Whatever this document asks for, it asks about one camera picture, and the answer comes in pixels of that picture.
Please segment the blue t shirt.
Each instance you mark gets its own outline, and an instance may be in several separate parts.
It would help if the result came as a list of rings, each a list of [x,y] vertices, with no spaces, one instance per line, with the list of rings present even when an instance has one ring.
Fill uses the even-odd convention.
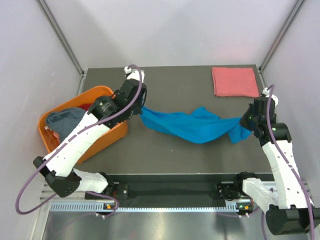
[[[214,141],[227,134],[231,143],[246,140],[251,131],[240,125],[240,118],[220,118],[218,115],[199,107],[192,113],[158,112],[142,108],[140,118],[143,124],[156,132],[176,136],[195,144]]]

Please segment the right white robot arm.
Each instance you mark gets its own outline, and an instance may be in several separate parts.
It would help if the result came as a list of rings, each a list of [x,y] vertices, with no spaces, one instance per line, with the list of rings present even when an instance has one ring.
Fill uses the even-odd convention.
[[[275,235],[310,234],[316,238],[320,209],[315,207],[302,182],[290,131],[277,122],[277,102],[269,95],[253,100],[240,125],[254,133],[271,167],[276,191],[271,191],[253,172],[234,176],[232,190],[239,198],[249,197],[264,214],[269,231]]]

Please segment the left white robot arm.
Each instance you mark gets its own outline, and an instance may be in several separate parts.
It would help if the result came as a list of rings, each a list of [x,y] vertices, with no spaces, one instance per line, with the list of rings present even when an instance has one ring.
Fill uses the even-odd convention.
[[[109,198],[114,187],[102,173],[90,173],[74,168],[78,160],[103,135],[118,124],[142,113],[147,86],[136,79],[127,79],[114,95],[95,99],[88,111],[61,142],[45,157],[37,157],[33,164],[40,169],[48,186],[64,198],[74,192],[95,192]]]

